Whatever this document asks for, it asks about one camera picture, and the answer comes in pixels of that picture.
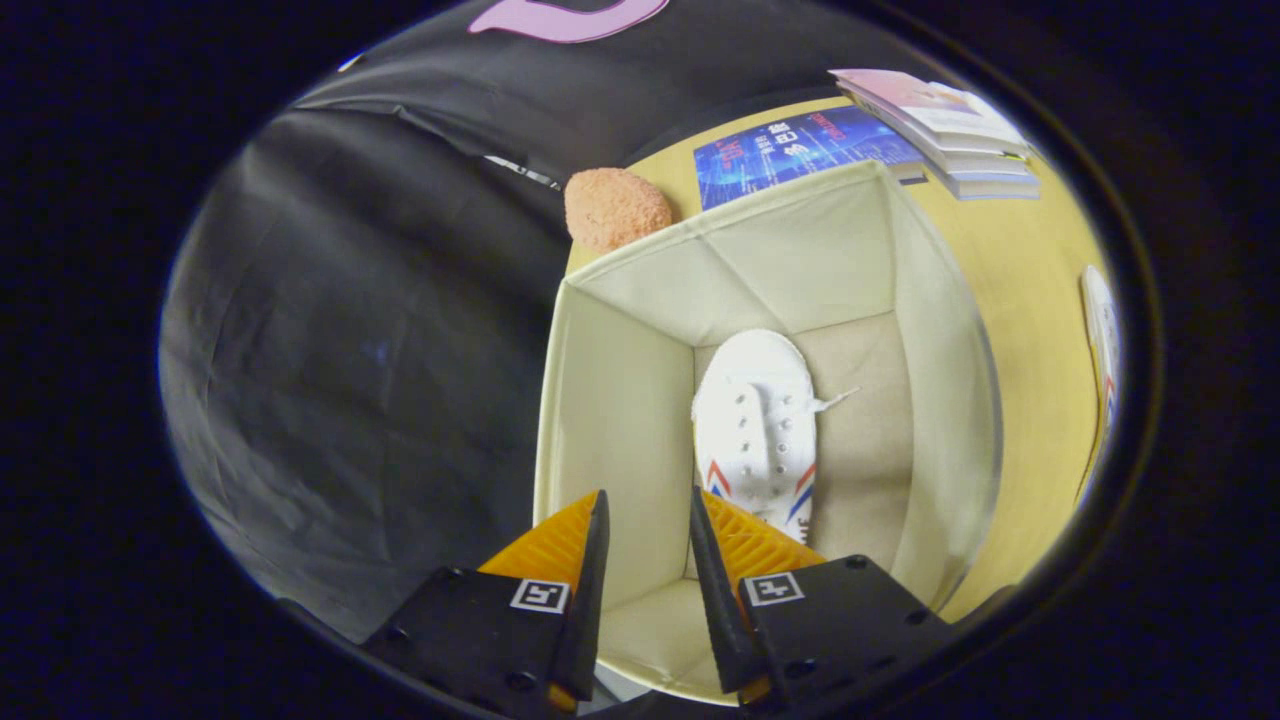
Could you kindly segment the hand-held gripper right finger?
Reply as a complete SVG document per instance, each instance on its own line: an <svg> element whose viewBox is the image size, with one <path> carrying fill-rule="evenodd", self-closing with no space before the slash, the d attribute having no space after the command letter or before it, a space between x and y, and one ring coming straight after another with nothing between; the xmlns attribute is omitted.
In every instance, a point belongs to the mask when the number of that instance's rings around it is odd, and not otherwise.
<svg viewBox="0 0 1280 720"><path fill-rule="evenodd" d="M717 680L745 710L874 700L956 641L955 624L865 555L824 559L704 489L690 541Z"/></svg>

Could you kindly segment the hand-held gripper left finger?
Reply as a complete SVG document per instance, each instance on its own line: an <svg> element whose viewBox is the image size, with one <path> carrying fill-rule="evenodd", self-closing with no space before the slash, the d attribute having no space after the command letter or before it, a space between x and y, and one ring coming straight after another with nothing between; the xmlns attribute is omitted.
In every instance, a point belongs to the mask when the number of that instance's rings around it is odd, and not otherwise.
<svg viewBox="0 0 1280 720"><path fill-rule="evenodd" d="M480 568L438 568L362 650L499 715L573 715L594 694L611 510L602 489Z"/></svg>

